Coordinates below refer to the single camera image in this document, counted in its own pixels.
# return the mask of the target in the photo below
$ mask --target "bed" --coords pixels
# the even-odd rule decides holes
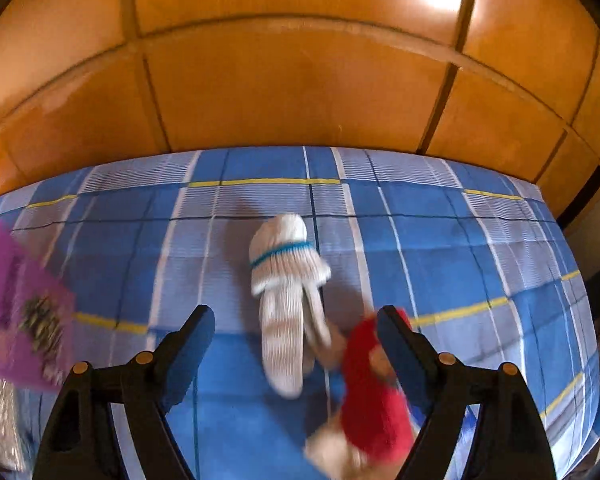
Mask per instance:
[[[260,363],[248,244],[266,218],[300,214],[330,264],[327,317],[345,332],[394,304],[438,351],[518,365],[558,477],[600,434],[600,366],[584,282],[533,184],[437,158],[323,147],[216,149],[126,160],[0,197],[0,222],[77,295],[76,360],[120,364],[208,304],[217,333],[186,400],[168,415],[196,478],[318,479],[305,438],[342,398],[317,367],[297,400]],[[53,396],[19,392],[39,439]],[[142,478],[123,410],[116,427]],[[467,410],[447,477],[475,425]]]

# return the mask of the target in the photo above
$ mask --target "white stripe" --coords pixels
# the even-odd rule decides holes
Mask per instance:
[[[196,194],[205,188],[190,187],[192,204]],[[219,186],[217,216],[259,216],[269,217],[282,213],[296,213],[311,216],[311,195],[307,184],[238,184]]]
[[[520,180],[518,178],[515,178],[512,176],[507,176],[507,175],[505,175],[505,178],[509,179],[509,181],[516,188],[516,190],[520,196],[522,196],[524,198],[532,198],[534,200],[544,202],[542,200],[542,194],[540,193],[540,190],[538,189],[538,186],[536,186],[536,184],[531,184],[524,180]]]
[[[315,214],[347,216],[342,184],[311,184],[314,192]]]
[[[329,384],[329,372],[324,370],[324,391],[327,394],[327,420],[331,418],[331,386]]]
[[[474,218],[476,219],[476,221],[478,222],[478,224],[480,225],[482,232],[484,233],[484,237],[487,240],[487,245],[489,246],[489,250],[491,251],[491,256],[493,256],[493,261],[496,264],[496,269],[498,269],[498,274],[500,275],[500,281],[502,282],[502,288],[504,290],[504,295],[507,296],[508,298],[511,296],[511,288],[509,286],[509,283],[507,282],[507,277],[504,273],[504,270],[502,270],[502,265],[500,264],[500,259],[496,253],[496,249],[493,245],[493,240],[491,239],[491,235],[489,234],[489,230],[487,229],[486,225],[484,224],[484,222],[482,221],[482,218],[480,218],[475,209],[474,206],[471,204],[471,202],[469,200],[467,200],[466,198],[466,194],[463,193],[464,195],[464,199],[466,201],[466,204],[469,206],[469,209],[471,210],[471,213],[474,215]]]
[[[182,207],[182,202],[187,194],[187,188],[181,187],[178,190],[178,197],[173,205],[172,217],[177,217],[178,211]],[[162,298],[162,288],[164,286],[164,271],[169,260],[169,252],[171,251],[171,241],[173,240],[173,231],[175,230],[177,220],[171,220],[167,226],[167,232],[162,241],[160,248],[160,259],[155,269],[154,290],[151,296],[151,310],[149,311],[149,326],[158,324],[158,316],[160,316],[160,300]]]
[[[191,161],[187,166],[187,171],[185,172],[185,176],[183,178],[183,182],[189,182],[193,175],[193,171],[196,168],[196,164],[200,159],[200,153],[202,151],[198,150],[191,157]],[[182,203],[187,196],[186,187],[180,188],[178,190],[178,197],[176,199],[175,204],[173,205],[173,210],[171,211],[171,218],[177,218],[180,210],[182,209]],[[169,254],[171,251],[171,241],[173,240],[173,232],[176,227],[177,220],[171,220],[169,225],[167,226],[167,232],[164,234],[164,240],[162,241],[162,247],[160,248],[160,259],[158,259],[158,265],[155,269],[155,279],[154,279],[154,290],[151,295],[151,310],[149,312],[149,326],[155,326],[158,323],[158,317],[160,315],[160,300],[162,298],[162,288],[164,287],[164,271],[167,266],[167,261],[169,260]],[[155,334],[152,336],[153,338],[149,338],[147,344],[150,343],[155,347]]]
[[[509,194],[522,196],[518,188],[515,186],[515,184],[513,184],[513,181],[507,175],[501,174],[500,178],[504,187],[506,187],[507,191],[509,191]]]
[[[407,262],[404,260],[404,254],[402,254],[402,246],[400,244],[400,237],[398,236],[398,229],[395,228],[394,217],[391,216],[389,205],[386,202],[386,198],[384,197],[384,193],[382,192],[380,186],[378,186],[378,193],[380,194],[380,198],[382,199],[382,203],[384,204],[384,210],[386,211],[387,218],[389,219],[389,224],[391,224],[391,229],[394,231],[395,246],[398,249],[398,255],[400,256],[400,262],[402,264],[402,270],[404,271],[404,277],[407,279],[407,288],[409,289],[409,299],[411,300],[411,306],[413,307],[413,315],[415,317],[418,317],[418,308],[416,307],[416,300],[413,296],[411,277],[409,276],[409,269],[407,269]]]
[[[510,181],[513,183],[513,185],[516,187],[516,189],[519,190],[520,195],[521,196],[525,196],[525,194],[523,193],[523,191],[525,191],[525,188],[523,186],[518,186],[518,184],[516,183],[517,179],[510,179]],[[526,204],[526,209],[524,211],[527,211],[529,213],[529,215],[530,215],[530,218],[527,218],[526,214],[525,214],[525,218],[527,218],[527,220],[529,220],[529,221],[535,221],[536,220],[536,215],[535,215],[535,213],[533,212],[533,210],[531,209],[531,207],[528,204]],[[554,248],[548,242],[548,239],[546,237],[544,229],[542,229],[542,227],[539,226],[538,230],[539,230],[539,233],[541,234],[541,240],[538,240],[536,238],[536,241],[537,242],[538,241],[543,241],[545,243],[546,248],[548,249],[549,254],[551,255],[551,258],[553,260],[553,264],[554,264],[553,268],[560,269],[560,267],[558,266],[558,260],[555,257]],[[565,262],[564,262],[563,259],[562,259],[562,264],[566,268],[566,264],[565,264]],[[559,280],[560,279],[560,275],[559,275],[560,272],[558,270],[558,276],[555,276],[553,268],[552,268],[552,266],[549,266],[549,271],[551,273],[551,276],[552,276],[552,278],[554,280]],[[565,282],[561,282],[561,285],[562,285],[562,288],[564,288],[565,287]],[[569,311],[570,311],[571,317],[573,319],[573,309],[569,308]],[[563,315],[562,318],[564,319],[564,329],[565,329],[565,332],[566,332],[566,335],[567,335],[567,345],[569,346],[569,360],[570,360],[570,363],[571,363],[571,376],[575,377],[576,376],[576,371],[575,371],[575,365],[574,365],[574,362],[573,362],[573,347],[571,346],[571,337],[569,336],[569,325],[568,325],[568,322],[567,322],[567,317],[565,315]],[[582,434],[583,433],[582,432],[582,427],[584,425],[584,417],[585,417],[585,414],[586,414],[587,381],[584,378],[584,374],[586,373],[586,371],[584,369],[584,366],[585,366],[584,363],[585,363],[585,361],[584,361],[583,356],[582,356],[582,347],[580,345],[580,338],[578,337],[578,330],[576,328],[575,320],[574,319],[573,319],[573,331],[574,331],[574,333],[576,335],[576,341],[578,343],[578,352],[580,353],[580,361],[582,363],[582,372],[583,372],[583,381],[582,381],[582,393],[583,393],[583,397],[582,397],[582,421],[580,423],[580,439],[579,439],[579,444],[578,444],[579,448],[581,449],[582,445],[584,443],[583,442],[584,436]],[[574,399],[574,403],[576,402],[575,395],[576,395],[576,386],[573,387],[573,399]],[[575,434],[575,431],[576,431],[576,423],[577,423],[577,420],[576,420],[576,418],[574,418],[573,426],[572,426],[573,427],[573,433],[571,435],[572,439],[573,439],[573,435]]]
[[[448,164],[438,158],[423,157],[410,153],[364,150],[371,160],[375,177],[384,182],[411,182],[440,186],[462,187]]]
[[[196,169],[196,164],[198,163],[198,159],[200,158],[200,153],[202,152],[198,150],[193,154],[193,157],[191,157],[191,162],[187,166],[187,172],[185,173],[184,178],[182,179],[183,182],[191,182],[193,170]]]
[[[358,150],[356,148],[332,148],[338,152],[338,160],[340,166],[338,167],[338,174],[340,179],[343,178],[354,178],[357,180],[371,180],[375,181],[374,171],[369,162],[369,158],[365,153],[365,150]]]
[[[574,305],[573,307],[571,307],[570,305],[570,309],[569,312],[571,314],[571,322],[573,323],[573,331],[575,332],[576,335],[576,341],[578,342],[578,353],[580,354],[580,366],[582,367],[582,421],[580,423],[580,448],[582,448],[582,439],[584,438],[583,436],[583,432],[582,432],[582,427],[584,425],[584,416],[587,413],[587,378],[585,377],[585,374],[587,373],[585,366],[587,364],[586,358],[582,353],[582,349],[584,347],[584,343],[582,341],[580,341],[580,335],[578,334],[578,329],[576,327],[576,319],[575,319],[575,314],[573,312],[574,308],[577,308],[578,305]],[[565,328],[568,329],[568,325],[567,325],[567,318],[566,316],[564,316],[564,325]],[[569,343],[569,354],[571,355],[571,343]],[[573,358],[571,359],[571,368],[573,370]],[[576,392],[576,386],[574,385],[573,387],[573,397],[575,400],[575,392]],[[573,421],[574,424],[574,430],[575,431],[575,425],[576,425],[576,419],[574,419]]]
[[[61,223],[57,225],[56,232],[54,234],[54,237],[51,240],[51,243],[49,244],[49,248],[48,248],[47,252],[45,253],[44,257],[42,258],[41,263],[42,263],[43,267],[46,267],[46,264],[48,264],[48,261],[51,258],[51,254],[53,253],[54,249],[56,248],[56,243],[58,243],[58,238],[60,237],[60,233],[62,232],[62,229],[64,229],[65,222],[69,218],[69,215],[71,214],[71,211],[74,208],[75,204],[78,202],[78,199],[74,198],[70,202],[71,203],[69,204],[69,207],[67,207],[66,211],[62,215]]]
[[[475,207],[477,216],[488,218],[497,217],[517,221],[536,220],[533,211],[531,211],[531,207],[526,201],[467,193],[465,193],[464,196],[467,200],[471,201],[472,205]]]
[[[311,176],[309,175],[309,159],[306,156],[306,147],[305,146],[302,147],[302,154],[304,155],[304,171],[306,173],[306,178],[309,179],[309,178],[311,178]]]
[[[80,195],[80,193],[84,193],[84,189],[87,187],[89,181],[91,180],[91,177],[93,176],[93,174],[95,173],[95,171],[97,169],[98,169],[98,166],[94,166],[93,168],[91,168],[91,171],[82,180],[82,184],[80,184],[80,189],[78,190],[78,195]]]
[[[495,262],[496,268],[498,269],[498,274],[500,275],[500,280],[502,281],[502,288],[504,290],[504,294],[507,298],[510,298],[511,290],[509,288],[509,284],[507,283],[506,277],[504,275],[504,271],[502,270],[502,266],[500,265],[500,260],[498,259],[498,255],[496,254],[495,247],[493,245],[493,241],[491,240],[491,237],[489,236],[489,232],[488,232],[486,226],[484,225],[484,222],[482,221],[482,219],[476,214],[475,209],[474,209],[473,205],[470,203],[469,199],[467,198],[466,193],[463,193],[462,196],[464,196],[464,201],[466,202],[467,206],[471,210],[471,213],[474,215],[474,218],[476,219],[476,221],[480,225],[482,231],[484,232],[484,237],[487,240],[487,244],[489,245],[489,250],[491,251],[491,256],[493,257],[493,261]],[[502,347],[502,341],[500,340],[500,333],[498,332],[498,326],[496,325],[496,320],[493,315],[493,310],[491,310],[491,309],[489,309],[489,317],[491,318],[491,323],[493,325],[493,331],[496,335],[496,341],[498,342],[498,348],[500,349],[500,355],[502,357],[502,360],[506,361],[506,358],[504,356],[504,348]],[[522,339],[523,339],[522,326],[520,326],[520,325],[518,326],[518,334],[520,334],[520,341],[522,341]]]
[[[185,152],[101,164],[90,171],[80,192],[186,182],[187,171],[195,160],[196,152]]]
[[[518,308],[516,303],[513,300],[509,300],[509,308],[511,309],[511,313],[513,315],[513,320],[516,322],[516,328],[518,329],[518,335],[520,336],[520,364],[518,368],[520,369],[520,373],[522,377],[526,381],[526,360],[525,360],[525,331],[522,330],[522,321],[520,320],[520,313],[518,312]]]
[[[340,157],[340,152],[337,148],[332,148],[331,153],[333,153],[333,160],[336,163],[338,177],[342,181],[346,176],[344,167],[342,165],[342,158]],[[344,195],[344,202],[347,208],[347,218],[349,219],[349,227],[351,229],[351,236],[353,238],[353,247],[356,250],[356,261],[358,263],[358,275],[360,277],[360,296],[362,297],[362,305],[366,314],[372,314],[375,310],[373,296],[371,295],[369,268],[366,264],[365,246],[362,241],[362,233],[360,232],[360,225],[358,224],[356,211],[353,207],[353,199],[351,197],[349,184],[342,184],[342,193]]]
[[[218,203],[220,187],[221,186],[216,187],[216,195],[214,196],[214,203],[211,207],[211,218],[209,219],[209,228],[206,230],[205,255],[202,259],[202,268],[200,269],[200,280],[198,282],[198,300],[196,306],[202,303],[203,282],[205,281],[206,263],[209,260],[209,249],[211,247],[211,233],[214,228],[214,219],[216,218],[216,204]]]
[[[442,158],[439,158],[438,160],[440,162],[442,162],[442,165],[445,166],[448,169],[449,174],[451,175],[451,178],[456,183],[456,186],[457,187],[462,187],[462,182],[460,182],[460,179],[456,175],[456,172],[451,168],[451,166],[448,164],[448,162],[446,160],[442,159]]]
[[[478,218],[479,214],[477,212],[478,208],[487,208],[488,212],[490,212],[491,214],[489,216],[493,216],[494,218],[497,218],[498,216],[504,216],[505,218],[507,217],[507,213],[509,212],[507,210],[507,207],[509,206],[509,204],[507,202],[510,201],[506,201],[504,199],[500,199],[500,198],[488,198],[488,197],[482,197],[479,195],[468,195],[467,193],[463,193],[462,194],[464,196],[464,200],[465,202],[467,202],[467,204],[469,205],[469,208],[471,209],[472,214],[474,215],[474,217],[476,217],[476,219],[478,220],[478,223],[480,224],[480,227],[482,228],[485,238],[488,241],[489,244],[489,248],[491,250],[491,254],[493,255],[493,259],[494,261],[496,261],[496,266],[498,267],[498,273],[500,273],[500,277],[502,279],[502,277],[504,276],[504,272],[502,270],[502,266],[500,264],[500,259],[496,253],[495,247],[494,247],[494,243],[493,243],[493,239],[491,238],[491,235],[489,233],[489,229],[487,228],[485,222]],[[542,230],[541,227],[537,227],[537,229],[535,228],[536,226],[534,224],[532,224],[532,221],[536,220],[536,216],[533,213],[533,210],[531,209],[531,207],[529,206],[529,204],[527,204],[526,202],[520,203],[519,201],[515,201],[515,203],[512,205],[513,207],[517,208],[519,212],[521,212],[525,218],[525,221],[528,222],[528,227],[531,230],[532,233],[532,237],[533,237],[533,241],[535,241],[539,246],[540,243],[538,241],[538,231],[541,234],[541,238],[543,238],[543,242],[545,243],[546,247],[549,249],[550,251],[550,255],[553,259],[553,263],[554,263],[554,267],[555,269],[558,269],[558,263],[555,259],[555,254],[554,251],[551,247],[551,245],[547,242],[546,240],[546,235],[544,234],[544,231]],[[495,222],[497,223],[498,227],[500,228],[499,230],[503,230],[504,226],[502,225],[502,221],[500,219],[495,220]],[[523,280],[524,283],[524,276],[522,275],[522,270],[520,269],[520,266],[518,265],[518,262],[516,261],[516,265],[518,266],[518,270],[520,271],[520,276]],[[556,279],[556,276],[554,275],[554,272],[552,270],[552,267],[549,266],[549,271],[551,273],[551,277],[553,280]],[[510,296],[511,294],[511,290],[510,287],[507,285],[507,288],[509,289],[508,291],[506,291],[506,295],[507,297]],[[524,355],[524,331],[522,329],[522,323],[520,321],[520,313],[518,312],[517,308],[515,307],[515,304],[512,308],[512,312],[514,313],[514,319],[516,321],[516,327],[518,329],[518,335],[520,336],[520,358],[521,358],[521,363],[524,365],[525,363],[525,355]],[[498,330],[496,328],[496,337],[498,338],[498,341],[500,341],[500,338],[498,337]],[[523,373],[523,377],[526,378],[526,371]]]
[[[29,205],[39,185],[40,183],[36,182],[4,195],[0,202],[0,214]]]
[[[146,342],[144,344],[144,349],[149,351],[149,352],[153,352],[156,348],[156,340],[155,340],[155,333],[153,332],[149,332],[146,336]]]
[[[540,241],[544,242],[546,244],[546,248],[549,249],[549,252],[551,254],[551,257],[553,259],[553,263],[554,266],[551,267],[549,266],[549,270],[551,271],[551,276],[554,278],[554,280],[559,280],[560,279],[560,267],[558,266],[558,258],[555,257],[555,251],[554,248],[551,247],[551,244],[549,243],[549,239],[546,237],[546,233],[544,232],[544,229],[542,229],[542,226],[540,224],[537,225],[537,229],[533,229],[533,223],[534,221],[537,221],[538,219],[536,218],[536,214],[533,212],[533,210],[531,209],[531,206],[525,202],[526,208],[524,209],[525,212],[528,212],[530,214],[530,218],[528,218],[525,214],[525,219],[529,221],[530,225],[532,226],[532,232],[534,233],[534,235],[536,233],[540,233]],[[560,255],[560,259],[562,260],[562,264],[564,266],[564,268],[566,269],[567,265],[562,257],[562,255]],[[554,272],[552,269],[556,269],[557,273],[554,276]]]
[[[83,213],[82,217],[80,218],[80,222],[78,222],[78,224],[76,225],[74,234],[71,235],[71,239],[69,240],[69,245],[66,248],[66,254],[64,255],[64,260],[62,261],[62,266],[60,267],[60,274],[59,274],[60,279],[62,279],[62,277],[64,276],[66,266],[69,263],[69,258],[71,258],[71,255],[74,253],[75,241],[77,240],[78,233],[80,232],[80,229],[83,226],[82,222],[84,221],[85,218],[87,218],[87,216],[91,212],[91,209],[93,208],[93,205],[95,203],[96,203],[96,197],[93,197],[91,200],[89,200],[89,205],[84,210],[84,213]]]

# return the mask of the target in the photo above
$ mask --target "silver packaging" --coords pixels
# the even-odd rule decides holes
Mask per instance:
[[[26,460],[18,432],[16,388],[0,379],[0,465],[14,470],[26,469]]]

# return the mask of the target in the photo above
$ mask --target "purple card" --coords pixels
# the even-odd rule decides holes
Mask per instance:
[[[0,377],[59,390],[73,363],[74,303],[0,225]]]

